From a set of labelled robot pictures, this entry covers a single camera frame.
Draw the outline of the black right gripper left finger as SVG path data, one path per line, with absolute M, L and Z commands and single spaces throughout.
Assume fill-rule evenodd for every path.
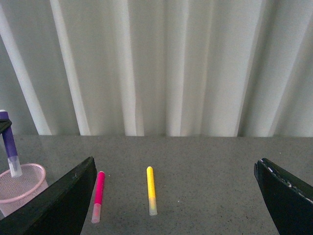
M 79 235 L 97 170 L 88 157 L 27 204 L 2 219 L 2 235 Z

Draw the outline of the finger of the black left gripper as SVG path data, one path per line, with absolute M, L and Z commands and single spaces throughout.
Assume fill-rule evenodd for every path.
M 11 125 L 12 122 L 10 119 L 0 119 L 0 134 L 5 132 Z

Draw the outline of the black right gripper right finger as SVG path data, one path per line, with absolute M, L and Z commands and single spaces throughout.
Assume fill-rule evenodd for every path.
M 254 176 L 278 233 L 311 235 L 313 187 L 266 158 L 254 164 Z

